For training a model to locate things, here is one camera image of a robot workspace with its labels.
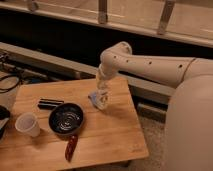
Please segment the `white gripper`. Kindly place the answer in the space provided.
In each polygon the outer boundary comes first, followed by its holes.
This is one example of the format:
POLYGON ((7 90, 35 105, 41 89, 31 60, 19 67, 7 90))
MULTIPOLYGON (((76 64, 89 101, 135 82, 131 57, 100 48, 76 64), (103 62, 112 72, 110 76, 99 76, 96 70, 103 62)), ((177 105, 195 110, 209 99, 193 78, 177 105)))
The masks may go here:
POLYGON ((116 74, 116 69, 100 64, 96 74, 97 89, 106 90, 108 88, 107 82, 114 78, 116 74))

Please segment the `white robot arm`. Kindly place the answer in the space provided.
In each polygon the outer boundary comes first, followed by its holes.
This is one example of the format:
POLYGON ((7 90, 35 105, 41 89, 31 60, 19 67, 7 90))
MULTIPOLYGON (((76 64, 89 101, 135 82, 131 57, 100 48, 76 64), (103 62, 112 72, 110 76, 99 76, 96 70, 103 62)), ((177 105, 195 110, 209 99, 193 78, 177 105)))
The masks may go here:
POLYGON ((104 50, 97 77, 124 71, 173 87, 166 114, 163 171, 213 171, 213 60, 134 55, 120 42, 104 50))

